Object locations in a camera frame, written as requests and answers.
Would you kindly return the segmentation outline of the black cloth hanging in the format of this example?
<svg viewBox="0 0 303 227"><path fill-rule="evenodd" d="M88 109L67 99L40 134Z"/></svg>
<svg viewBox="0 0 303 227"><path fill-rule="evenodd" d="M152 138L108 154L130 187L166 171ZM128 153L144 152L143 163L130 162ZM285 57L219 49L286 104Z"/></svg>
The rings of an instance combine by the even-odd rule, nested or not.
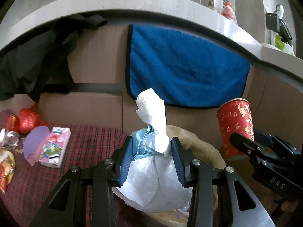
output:
<svg viewBox="0 0 303 227"><path fill-rule="evenodd" d="M76 14L34 29L1 51L1 100L26 94L36 103L42 93L67 94L76 88L68 55L85 30L107 23L99 14Z"/></svg>

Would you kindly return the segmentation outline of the red paper cup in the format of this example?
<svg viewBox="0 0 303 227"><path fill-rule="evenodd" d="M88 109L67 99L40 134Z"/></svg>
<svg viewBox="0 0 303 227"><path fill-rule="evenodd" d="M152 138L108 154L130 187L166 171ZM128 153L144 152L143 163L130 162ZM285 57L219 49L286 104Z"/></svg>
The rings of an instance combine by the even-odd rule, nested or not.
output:
<svg viewBox="0 0 303 227"><path fill-rule="evenodd" d="M218 109L217 119L223 141L224 157L230 159L242 155L242 152L231 145L230 136L236 132L254 141L250 103L243 98L230 100Z"/></svg>

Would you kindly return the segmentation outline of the white tissue bundle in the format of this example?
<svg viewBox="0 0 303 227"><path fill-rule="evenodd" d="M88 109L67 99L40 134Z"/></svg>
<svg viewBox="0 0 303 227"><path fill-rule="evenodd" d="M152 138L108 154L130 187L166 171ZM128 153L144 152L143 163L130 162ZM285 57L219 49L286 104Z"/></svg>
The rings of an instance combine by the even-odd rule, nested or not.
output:
<svg viewBox="0 0 303 227"><path fill-rule="evenodd" d="M131 134L131 162L126 181L113 192L143 212L186 211L192 189L178 180L170 138L166 134L165 105L152 88L136 99L136 114L147 126Z"/></svg>

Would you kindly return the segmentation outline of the clear bottle with label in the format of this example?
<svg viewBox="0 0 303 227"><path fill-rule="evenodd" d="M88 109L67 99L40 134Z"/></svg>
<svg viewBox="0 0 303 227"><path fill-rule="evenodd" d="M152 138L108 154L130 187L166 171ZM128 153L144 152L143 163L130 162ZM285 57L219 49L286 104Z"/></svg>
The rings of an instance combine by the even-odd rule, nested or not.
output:
<svg viewBox="0 0 303 227"><path fill-rule="evenodd" d="M209 9L216 11L216 8L214 7L214 2L213 1L208 2L208 7L209 7Z"/></svg>

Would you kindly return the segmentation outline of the trash bin with yellow bag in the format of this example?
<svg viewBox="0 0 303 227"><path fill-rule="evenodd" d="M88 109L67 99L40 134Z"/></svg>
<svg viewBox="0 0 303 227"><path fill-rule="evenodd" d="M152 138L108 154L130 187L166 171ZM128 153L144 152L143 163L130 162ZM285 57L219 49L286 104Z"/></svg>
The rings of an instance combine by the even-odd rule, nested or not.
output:
<svg viewBox="0 0 303 227"><path fill-rule="evenodd" d="M190 149L194 159L190 160L192 173L192 208L189 215L177 218L176 211L147 213L147 215L165 226L212 226L213 211L218 208L218 196L212 195L212 175L224 174L226 163L214 146L200 140L197 135L176 126L167 126L166 134L177 137L183 148Z"/></svg>

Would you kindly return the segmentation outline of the red gold snack wrapper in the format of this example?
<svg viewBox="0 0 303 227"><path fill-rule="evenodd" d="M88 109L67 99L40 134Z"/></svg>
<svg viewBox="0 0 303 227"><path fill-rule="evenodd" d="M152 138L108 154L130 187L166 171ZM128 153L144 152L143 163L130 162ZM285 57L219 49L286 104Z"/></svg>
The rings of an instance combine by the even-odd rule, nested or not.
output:
<svg viewBox="0 0 303 227"><path fill-rule="evenodd" d="M5 194L8 184L12 181L15 169L15 158L10 151L1 151L0 166L1 191Z"/></svg>

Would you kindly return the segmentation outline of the red plastic bag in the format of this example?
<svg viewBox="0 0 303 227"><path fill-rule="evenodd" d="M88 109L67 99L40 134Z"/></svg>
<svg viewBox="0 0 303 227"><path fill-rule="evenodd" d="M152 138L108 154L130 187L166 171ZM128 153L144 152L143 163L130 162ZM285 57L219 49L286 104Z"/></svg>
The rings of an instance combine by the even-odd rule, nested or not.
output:
<svg viewBox="0 0 303 227"><path fill-rule="evenodd" d="M23 108L19 111L20 132L29 134L34 128L39 126L48 126L46 121L41 120L41 116L37 111L38 104L35 103L29 108Z"/></svg>

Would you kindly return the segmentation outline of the purple felt coaster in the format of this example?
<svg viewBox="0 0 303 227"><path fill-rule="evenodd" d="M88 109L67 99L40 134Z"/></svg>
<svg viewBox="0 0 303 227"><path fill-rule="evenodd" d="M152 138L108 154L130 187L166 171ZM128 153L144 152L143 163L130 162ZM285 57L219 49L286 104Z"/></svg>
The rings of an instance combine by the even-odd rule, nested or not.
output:
<svg viewBox="0 0 303 227"><path fill-rule="evenodd" d="M49 135L49 128L38 126L30 131L23 142L23 154L26 161L34 166L38 161L39 152L37 152L40 143Z"/></svg>

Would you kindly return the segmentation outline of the pink Kleenex tissue pack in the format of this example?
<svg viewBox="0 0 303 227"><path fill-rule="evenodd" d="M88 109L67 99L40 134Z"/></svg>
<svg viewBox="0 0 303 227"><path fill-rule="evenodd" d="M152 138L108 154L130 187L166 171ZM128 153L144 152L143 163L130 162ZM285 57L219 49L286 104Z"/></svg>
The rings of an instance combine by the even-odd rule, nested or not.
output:
<svg viewBox="0 0 303 227"><path fill-rule="evenodd" d="M38 162L50 168L60 168L71 136L70 128L53 127L42 142Z"/></svg>

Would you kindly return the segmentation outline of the red drink bottle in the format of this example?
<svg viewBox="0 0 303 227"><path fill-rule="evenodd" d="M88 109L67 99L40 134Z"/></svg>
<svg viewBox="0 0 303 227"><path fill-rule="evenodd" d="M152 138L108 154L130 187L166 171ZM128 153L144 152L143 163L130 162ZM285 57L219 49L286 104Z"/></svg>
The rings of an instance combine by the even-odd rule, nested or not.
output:
<svg viewBox="0 0 303 227"><path fill-rule="evenodd" d="M221 11L221 15L224 16L224 17L226 17L227 19L229 19L230 21L232 21L236 25L238 24L235 12L232 9L232 4L230 2L225 2L224 3L224 7L223 7L223 9Z"/></svg>

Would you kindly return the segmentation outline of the red drink can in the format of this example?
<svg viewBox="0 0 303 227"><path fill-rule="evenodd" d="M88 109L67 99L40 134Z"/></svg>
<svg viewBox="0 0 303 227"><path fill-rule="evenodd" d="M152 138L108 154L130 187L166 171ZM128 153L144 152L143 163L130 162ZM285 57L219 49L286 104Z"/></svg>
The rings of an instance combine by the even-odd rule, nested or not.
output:
<svg viewBox="0 0 303 227"><path fill-rule="evenodd" d="M20 120L16 115L10 115L6 128L1 130L1 147L17 146L20 140Z"/></svg>

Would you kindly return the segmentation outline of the blue towel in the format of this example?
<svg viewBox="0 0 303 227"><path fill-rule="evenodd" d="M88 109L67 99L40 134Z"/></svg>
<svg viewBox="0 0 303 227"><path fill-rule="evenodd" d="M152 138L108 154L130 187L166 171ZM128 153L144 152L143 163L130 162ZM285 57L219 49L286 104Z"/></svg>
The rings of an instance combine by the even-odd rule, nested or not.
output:
<svg viewBox="0 0 303 227"><path fill-rule="evenodd" d="M206 109L240 98L250 62L210 40L181 31L129 25L126 89L132 99L152 88L167 105Z"/></svg>

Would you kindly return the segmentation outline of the green plastic bag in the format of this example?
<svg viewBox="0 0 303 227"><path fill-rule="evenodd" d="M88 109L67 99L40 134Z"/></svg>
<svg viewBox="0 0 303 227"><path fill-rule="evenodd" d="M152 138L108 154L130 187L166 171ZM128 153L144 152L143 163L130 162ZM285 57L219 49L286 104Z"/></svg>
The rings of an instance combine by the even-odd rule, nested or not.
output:
<svg viewBox="0 0 303 227"><path fill-rule="evenodd" d="M275 36L275 47L278 48L281 52L295 56L293 47L288 43L283 42L282 37L278 34Z"/></svg>

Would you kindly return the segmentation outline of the red plaid tablecloth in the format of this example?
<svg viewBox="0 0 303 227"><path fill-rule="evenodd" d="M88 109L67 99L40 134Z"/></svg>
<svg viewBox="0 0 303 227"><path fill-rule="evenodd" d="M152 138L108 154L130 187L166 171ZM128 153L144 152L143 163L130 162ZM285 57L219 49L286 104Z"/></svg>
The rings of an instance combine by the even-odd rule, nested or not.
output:
<svg viewBox="0 0 303 227"><path fill-rule="evenodd" d="M49 193L72 165L89 168L122 147L126 133L113 128L68 125L69 144L61 167L39 162L31 166L22 152L13 152L15 171L5 192L1 192L1 226L29 226Z"/></svg>

